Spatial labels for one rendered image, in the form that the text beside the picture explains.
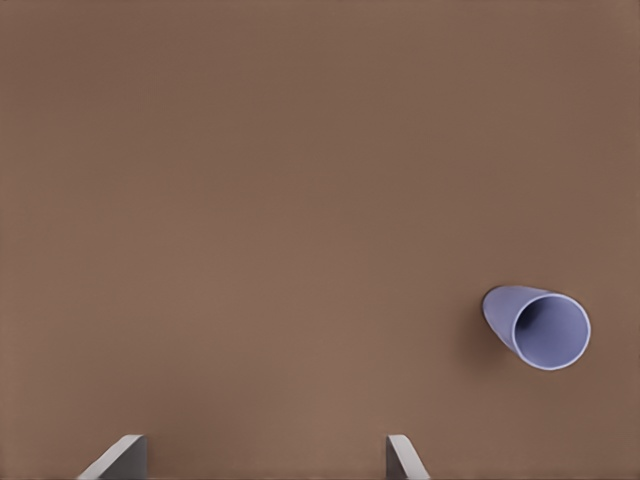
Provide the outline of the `lavender blue cup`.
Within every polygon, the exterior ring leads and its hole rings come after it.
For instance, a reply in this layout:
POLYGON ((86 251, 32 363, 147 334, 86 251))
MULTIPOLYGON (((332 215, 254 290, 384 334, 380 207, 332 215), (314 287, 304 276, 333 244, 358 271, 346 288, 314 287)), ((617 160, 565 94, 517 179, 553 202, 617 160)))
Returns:
POLYGON ((586 310, 573 298, 528 286, 499 286, 482 300, 485 321, 527 365, 555 371, 574 364, 591 339, 586 310))

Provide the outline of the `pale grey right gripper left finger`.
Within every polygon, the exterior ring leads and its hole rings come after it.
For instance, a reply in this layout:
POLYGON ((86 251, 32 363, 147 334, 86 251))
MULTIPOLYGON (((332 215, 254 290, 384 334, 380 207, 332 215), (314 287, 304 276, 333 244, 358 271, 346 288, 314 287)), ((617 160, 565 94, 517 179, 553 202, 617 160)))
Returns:
POLYGON ((82 471, 76 480, 148 480, 146 436, 122 436, 82 471))

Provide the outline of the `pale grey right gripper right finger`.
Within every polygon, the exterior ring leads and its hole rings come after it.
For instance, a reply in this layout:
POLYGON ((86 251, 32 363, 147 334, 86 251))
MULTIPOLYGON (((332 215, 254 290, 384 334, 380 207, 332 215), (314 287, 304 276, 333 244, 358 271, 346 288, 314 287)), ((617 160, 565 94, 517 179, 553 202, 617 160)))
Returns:
POLYGON ((385 456, 385 480, 430 480, 430 474, 406 435, 388 435, 385 456))

